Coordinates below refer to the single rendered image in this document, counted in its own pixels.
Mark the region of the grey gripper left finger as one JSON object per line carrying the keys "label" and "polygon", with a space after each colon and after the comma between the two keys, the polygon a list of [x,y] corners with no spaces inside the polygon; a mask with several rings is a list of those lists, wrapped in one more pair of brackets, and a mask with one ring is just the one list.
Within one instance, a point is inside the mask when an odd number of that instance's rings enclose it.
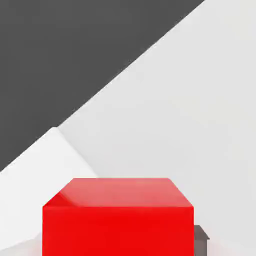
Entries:
{"label": "grey gripper left finger", "polygon": [[35,238],[0,250],[0,256],[42,256],[42,232]]}

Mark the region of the small red cube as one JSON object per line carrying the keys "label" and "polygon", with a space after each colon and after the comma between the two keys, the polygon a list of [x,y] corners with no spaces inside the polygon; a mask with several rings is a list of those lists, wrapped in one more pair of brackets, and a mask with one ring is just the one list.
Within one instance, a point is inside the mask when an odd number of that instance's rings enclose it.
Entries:
{"label": "small red cube", "polygon": [[42,208],[42,256],[194,256],[194,207],[168,178],[74,178]]}

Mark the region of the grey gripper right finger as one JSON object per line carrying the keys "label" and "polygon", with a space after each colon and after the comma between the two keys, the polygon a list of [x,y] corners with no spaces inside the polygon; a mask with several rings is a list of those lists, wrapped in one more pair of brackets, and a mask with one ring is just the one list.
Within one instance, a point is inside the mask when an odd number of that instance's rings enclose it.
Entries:
{"label": "grey gripper right finger", "polygon": [[194,225],[194,256],[220,256],[218,241],[210,238],[199,224]]}

